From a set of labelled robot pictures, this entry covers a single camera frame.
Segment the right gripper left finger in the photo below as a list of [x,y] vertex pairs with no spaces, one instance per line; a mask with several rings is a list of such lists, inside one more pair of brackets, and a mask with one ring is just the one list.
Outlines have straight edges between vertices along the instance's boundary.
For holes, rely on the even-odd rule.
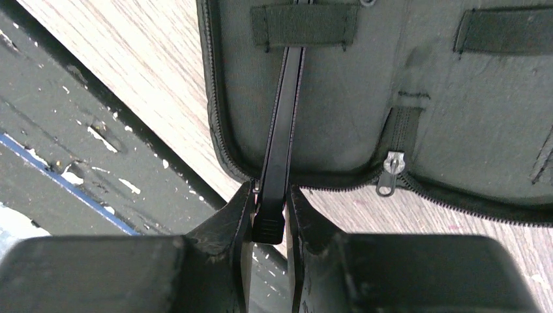
[[252,188],[184,235],[21,241],[1,262],[1,311],[247,312]]

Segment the black zip tool case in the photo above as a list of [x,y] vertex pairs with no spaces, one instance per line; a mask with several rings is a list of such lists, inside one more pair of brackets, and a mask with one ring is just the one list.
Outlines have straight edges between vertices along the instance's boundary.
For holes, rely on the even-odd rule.
[[405,188],[552,226],[551,1],[198,1],[214,150],[259,179],[286,48],[303,46],[293,185]]

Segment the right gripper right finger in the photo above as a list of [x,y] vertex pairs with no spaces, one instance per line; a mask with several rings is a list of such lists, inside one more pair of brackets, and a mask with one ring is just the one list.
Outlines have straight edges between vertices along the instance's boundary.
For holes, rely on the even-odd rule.
[[347,233],[286,196],[293,312],[538,312],[512,257],[480,235]]

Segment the black hair clip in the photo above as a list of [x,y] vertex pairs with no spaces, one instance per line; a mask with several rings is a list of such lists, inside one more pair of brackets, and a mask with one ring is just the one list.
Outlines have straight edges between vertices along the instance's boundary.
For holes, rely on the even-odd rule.
[[289,47],[284,50],[256,202],[256,215],[252,224],[252,241],[255,243],[278,245],[282,242],[285,225],[282,212],[288,188],[303,56],[304,49],[300,47]]

